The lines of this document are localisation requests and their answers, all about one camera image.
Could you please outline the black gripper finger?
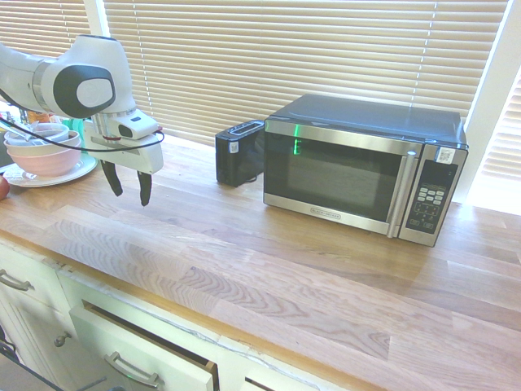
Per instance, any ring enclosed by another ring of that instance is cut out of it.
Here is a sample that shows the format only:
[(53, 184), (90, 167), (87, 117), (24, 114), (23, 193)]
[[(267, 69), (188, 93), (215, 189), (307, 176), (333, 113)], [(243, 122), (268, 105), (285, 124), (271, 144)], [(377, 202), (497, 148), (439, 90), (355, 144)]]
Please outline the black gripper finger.
[(103, 173), (108, 181), (110, 188), (115, 196), (120, 196), (123, 193), (120, 180), (117, 177), (116, 167), (112, 162), (101, 160)]
[(152, 176), (149, 173), (138, 171), (140, 185), (140, 201), (142, 206), (147, 206), (151, 198)]

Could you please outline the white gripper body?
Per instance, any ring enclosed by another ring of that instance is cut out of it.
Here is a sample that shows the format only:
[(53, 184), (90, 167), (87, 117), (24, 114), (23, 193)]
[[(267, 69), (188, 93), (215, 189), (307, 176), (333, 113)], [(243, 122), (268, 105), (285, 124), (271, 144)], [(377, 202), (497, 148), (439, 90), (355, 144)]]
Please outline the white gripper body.
[(163, 168), (163, 153), (155, 134), (144, 138), (121, 138), (109, 141), (100, 134), (90, 135), (90, 155), (100, 160), (121, 165), (136, 171), (154, 174)]

